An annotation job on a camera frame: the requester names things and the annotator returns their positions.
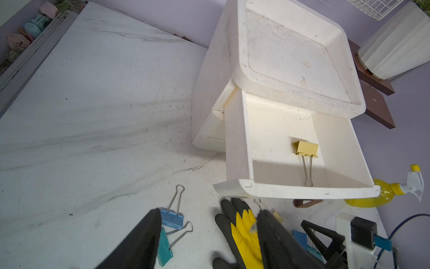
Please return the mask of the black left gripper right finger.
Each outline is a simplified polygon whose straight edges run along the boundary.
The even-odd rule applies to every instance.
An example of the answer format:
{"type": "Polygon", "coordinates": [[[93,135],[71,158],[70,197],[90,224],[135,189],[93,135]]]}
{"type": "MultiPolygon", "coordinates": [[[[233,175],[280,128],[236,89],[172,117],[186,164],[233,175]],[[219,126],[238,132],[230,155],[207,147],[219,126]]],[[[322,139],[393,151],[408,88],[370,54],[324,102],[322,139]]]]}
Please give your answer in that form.
{"type": "Polygon", "coordinates": [[[322,262],[306,252],[269,213],[257,215],[257,231],[265,269],[323,269],[322,262]]]}

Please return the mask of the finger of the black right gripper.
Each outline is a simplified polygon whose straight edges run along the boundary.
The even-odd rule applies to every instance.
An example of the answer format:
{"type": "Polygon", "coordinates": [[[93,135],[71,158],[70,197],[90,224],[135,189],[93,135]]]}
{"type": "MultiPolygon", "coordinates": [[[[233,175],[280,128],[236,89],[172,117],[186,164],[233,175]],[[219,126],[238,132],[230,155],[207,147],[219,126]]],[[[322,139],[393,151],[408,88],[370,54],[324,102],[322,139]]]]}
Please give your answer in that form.
{"type": "Polygon", "coordinates": [[[335,254],[346,257],[343,254],[346,249],[345,236],[307,220],[302,221],[301,227],[326,261],[329,261],[335,254]]]}

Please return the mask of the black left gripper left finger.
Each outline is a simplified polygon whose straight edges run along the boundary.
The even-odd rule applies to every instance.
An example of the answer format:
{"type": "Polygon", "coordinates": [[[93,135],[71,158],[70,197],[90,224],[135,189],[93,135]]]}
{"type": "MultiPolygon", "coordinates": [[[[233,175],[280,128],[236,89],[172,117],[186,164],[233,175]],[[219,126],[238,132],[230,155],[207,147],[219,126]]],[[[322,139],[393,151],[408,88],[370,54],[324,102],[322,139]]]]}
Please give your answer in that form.
{"type": "Polygon", "coordinates": [[[98,269],[153,269],[161,234],[158,208],[150,210],[98,269]]]}

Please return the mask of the blue binder clip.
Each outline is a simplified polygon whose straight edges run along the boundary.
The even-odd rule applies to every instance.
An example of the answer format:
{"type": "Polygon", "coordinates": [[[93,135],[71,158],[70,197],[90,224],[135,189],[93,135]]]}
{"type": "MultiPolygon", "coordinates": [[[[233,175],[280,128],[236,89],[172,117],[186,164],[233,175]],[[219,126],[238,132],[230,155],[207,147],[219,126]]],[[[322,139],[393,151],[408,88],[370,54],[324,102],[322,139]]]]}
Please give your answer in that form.
{"type": "Polygon", "coordinates": [[[175,194],[169,206],[167,208],[162,208],[160,210],[160,213],[161,213],[162,225],[176,230],[181,230],[184,226],[184,216],[180,214],[179,208],[181,203],[181,196],[185,191],[185,187],[179,184],[175,187],[175,189],[176,189],[175,194]],[[177,209],[173,210],[172,206],[176,198],[178,198],[177,209]]]}
{"type": "Polygon", "coordinates": [[[295,238],[296,242],[305,250],[308,251],[307,247],[307,234],[299,232],[297,230],[292,231],[292,236],[295,238]]]}

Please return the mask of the yellow binder clip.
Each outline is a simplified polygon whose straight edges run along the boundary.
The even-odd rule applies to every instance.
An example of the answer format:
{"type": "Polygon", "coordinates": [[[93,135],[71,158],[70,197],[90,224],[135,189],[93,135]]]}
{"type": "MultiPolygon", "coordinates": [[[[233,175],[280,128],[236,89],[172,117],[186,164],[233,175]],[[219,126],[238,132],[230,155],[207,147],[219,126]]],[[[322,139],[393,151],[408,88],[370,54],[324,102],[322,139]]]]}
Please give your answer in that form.
{"type": "Polygon", "coordinates": [[[312,181],[312,164],[315,158],[318,158],[319,145],[307,141],[298,140],[292,143],[295,154],[300,156],[305,173],[305,186],[313,187],[312,181]]]}
{"type": "Polygon", "coordinates": [[[262,211],[262,210],[267,210],[267,211],[269,211],[269,213],[271,213],[274,217],[275,217],[275,219],[279,222],[279,223],[282,223],[283,222],[283,218],[282,218],[282,216],[277,212],[277,211],[272,211],[272,210],[270,210],[264,203],[263,203],[263,201],[261,200],[261,199],[254,199],[254,203],[259,207],[259,209],[260,209],[260,211],[262,211]]]}

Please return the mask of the white plastic drawer cabinet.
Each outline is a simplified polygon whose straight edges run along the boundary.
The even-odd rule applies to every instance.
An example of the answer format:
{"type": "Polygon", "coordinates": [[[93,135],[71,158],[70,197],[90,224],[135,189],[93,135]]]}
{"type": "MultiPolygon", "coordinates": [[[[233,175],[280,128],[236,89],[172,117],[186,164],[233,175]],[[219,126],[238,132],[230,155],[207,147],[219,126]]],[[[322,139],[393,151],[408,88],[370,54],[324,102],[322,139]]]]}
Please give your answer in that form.
{"type": "Polygon", "coordinates": [[[191,141],[226,154],[224,197],[376,197],[351,120],[366,110],[347,36],[298,1],[227,1],[192,91],[191,141]],[[292,143],[319,145],[313,187],[292,143]]]}

